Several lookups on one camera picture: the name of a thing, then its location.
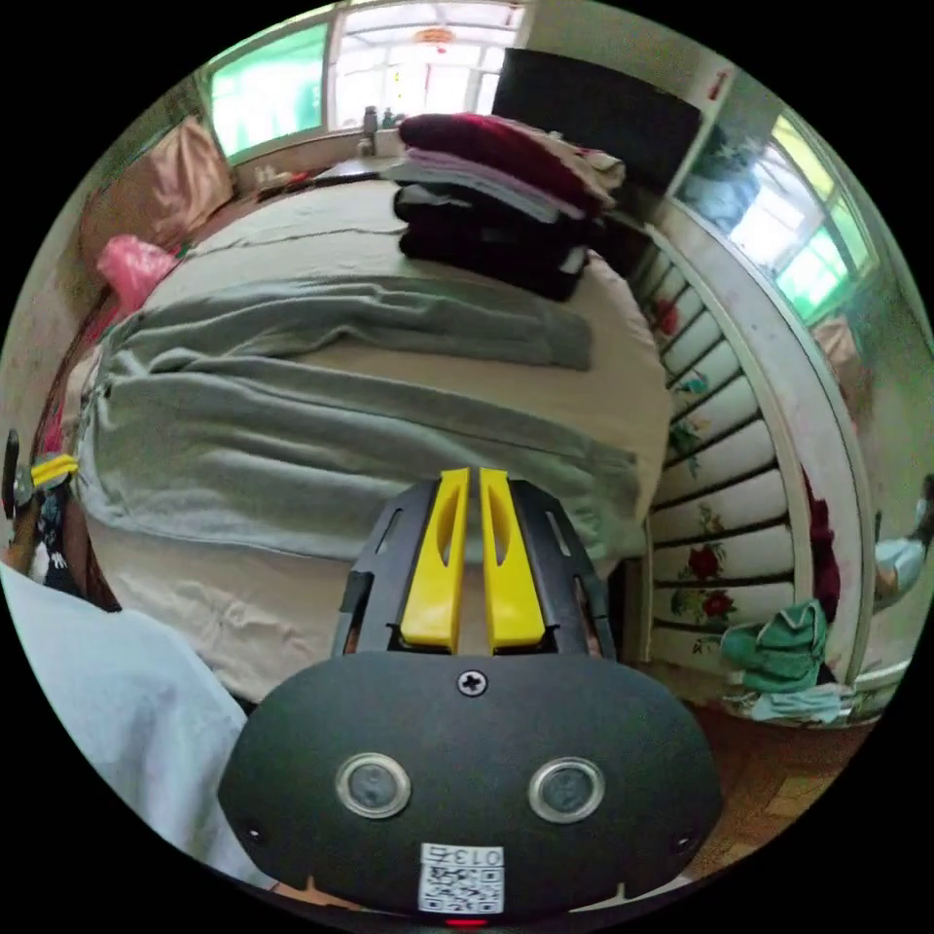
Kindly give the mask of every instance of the red sweater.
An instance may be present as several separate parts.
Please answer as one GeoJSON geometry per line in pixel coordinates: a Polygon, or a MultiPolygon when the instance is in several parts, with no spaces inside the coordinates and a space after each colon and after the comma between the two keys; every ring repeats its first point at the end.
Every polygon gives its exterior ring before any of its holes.
{"type": "Polygon", "coordinates": [[[407,146],[498,168],[589,214],[603,207],[554,153],[498,120],[479,114],[424,114],[403,120],[399,137],[407,146]]]}

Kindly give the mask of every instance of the red flower painting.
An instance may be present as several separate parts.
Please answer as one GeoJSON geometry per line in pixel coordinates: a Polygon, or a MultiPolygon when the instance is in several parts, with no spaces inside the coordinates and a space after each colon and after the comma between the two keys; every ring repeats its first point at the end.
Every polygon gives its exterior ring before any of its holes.
{"type": "Polygon", "coordinates": [[[720,559],[711,546],[704,545],[702,548],[691,549],[688,567],[697,580],[705,581],[720,574],[720,559]]]}
{"type": "Polygon", "coordinates": [[[661,299],[655,303],[655,329],[667,338],[678,330],[678,309],[674,302],[661,299]]]}
{"type": "Polygon", "coordinates": [[[711,591],[703,602],[703,612],[707,619],[726,619],[736,609],[726,591],[711,591]]]}

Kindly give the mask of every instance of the stack of clothes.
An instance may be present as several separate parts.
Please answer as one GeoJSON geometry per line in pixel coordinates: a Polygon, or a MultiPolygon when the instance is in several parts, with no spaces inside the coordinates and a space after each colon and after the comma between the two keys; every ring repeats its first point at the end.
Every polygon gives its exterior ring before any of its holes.
{"type": "Polygon", "coordinates": [[[531,126],[476,114],[400,124],[405,158],[384,178],[408,224],[400,248],[559,302],[588,262],[592,224],[615,206],[622,163],[531,126]]]}

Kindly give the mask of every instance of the label sticker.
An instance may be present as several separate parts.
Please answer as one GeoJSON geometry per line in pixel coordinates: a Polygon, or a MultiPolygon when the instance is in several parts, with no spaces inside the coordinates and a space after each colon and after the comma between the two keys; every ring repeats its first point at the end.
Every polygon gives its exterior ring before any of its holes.
{"type": "Polygon", "coordinates": [[[442,915],[501,915],[505,876],[502,846],[422,844],[418,910],[442,915]]]}

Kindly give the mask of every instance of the windowsill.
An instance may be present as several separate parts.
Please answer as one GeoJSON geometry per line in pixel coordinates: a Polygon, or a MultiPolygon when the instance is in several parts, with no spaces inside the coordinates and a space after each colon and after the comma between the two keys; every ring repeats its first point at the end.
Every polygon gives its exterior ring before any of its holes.
{"type": "Polygon", "coordinates": [[[245,149],[235,156],[227,158],[227,164],[233,168],[241,168],[256,159],[264,159],[275,153],[281,153],[287,149],[294,149],[296,146],[305,146],[308,143],[324,142],[332,139],[344,139],[351,136],[362,136],[363,128],[359,129],[338,129],[321,132],[320,130],[307,130],[302,133],[292,133],[289,136],[279,136],[277,139],[271,139],[268,143],[260,143],[251,149],[245,149]]]}

